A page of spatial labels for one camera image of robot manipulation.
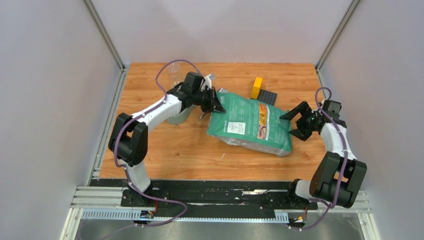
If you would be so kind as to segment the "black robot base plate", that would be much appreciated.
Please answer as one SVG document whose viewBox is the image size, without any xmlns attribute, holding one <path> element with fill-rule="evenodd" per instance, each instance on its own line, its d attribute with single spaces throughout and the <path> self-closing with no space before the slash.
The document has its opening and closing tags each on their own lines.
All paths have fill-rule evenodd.
<svg viewBox="0 0 424 240">
<path fill-rule="evenodd" d="M 146 195 L 174 201 L 160 202 L 141 196 L 124 179 L 95 179 L 91 187 L 119 187 L 120 207 L 140 207 L 164 217 L 184 210 L 189 215 L 269 217 L 276 210 L 317 210 L 315 203 L 289 200 L 288 181 L 152 180 Z"/>
</svg>

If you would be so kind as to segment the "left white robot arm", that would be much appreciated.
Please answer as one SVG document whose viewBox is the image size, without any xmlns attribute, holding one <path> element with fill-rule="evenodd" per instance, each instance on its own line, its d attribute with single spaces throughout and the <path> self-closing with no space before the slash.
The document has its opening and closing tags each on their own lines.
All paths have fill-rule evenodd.
<svg viewBox="0 0 424 240">
<path fill-rule="evenodd" d="M 208 113 L 226 113 L 213 86 L 214 79 L 213 74 L 203 76 L 190 71 L 182 82 L 165 91 L 154 104 L 133 114 L 123 112 L 117 116 L 108 149 L 114 155 L 115 165 L 124 169 L 128 185 L 135 191 L 133 198 L 140 206 L 149 206 L 153 201 L 153 193 L 149 190 L 151 180 L 144 163 L 149 133 L 192 106 L 200 107 L 202 117 Z"/>
</svg>

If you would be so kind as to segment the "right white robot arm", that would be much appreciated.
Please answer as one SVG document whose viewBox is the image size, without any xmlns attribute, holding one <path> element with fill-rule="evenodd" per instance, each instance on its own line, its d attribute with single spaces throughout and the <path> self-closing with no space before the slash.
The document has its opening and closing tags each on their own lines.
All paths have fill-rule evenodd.
<svg viewBox="0 0 424 240">
<path fill-rule="evenodd" d="M 318 109 L 312 109 L 306 101 L 280 116 L 291 121 L 296 115 L 296 129 L 289 133 L 306 141 L 318 132 L 326 153 L 311 180 L 295 179 L 285 195 L 286 204 L 298 209 L 311 199 L 321 199 L 335 205 L 353 206 L 367 172 L 367 165 L 357 160 L 346 139 L 347 125 L 340 119 L 340 102 L 325 99 Z"/>
</svg>

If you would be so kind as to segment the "green pet food bag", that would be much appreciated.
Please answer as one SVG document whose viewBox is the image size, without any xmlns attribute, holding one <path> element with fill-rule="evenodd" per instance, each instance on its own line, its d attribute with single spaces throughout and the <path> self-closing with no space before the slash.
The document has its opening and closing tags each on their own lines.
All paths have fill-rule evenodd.
<svg viewBox="0 0 424 240">
<path fill-rule="evenodd" d="M 286 111 L 221 88 L 216 93 L 226 113 L 212 112 L 206 133 L 228 145 L 284 157 L 292 151 Z"/>
</svg>

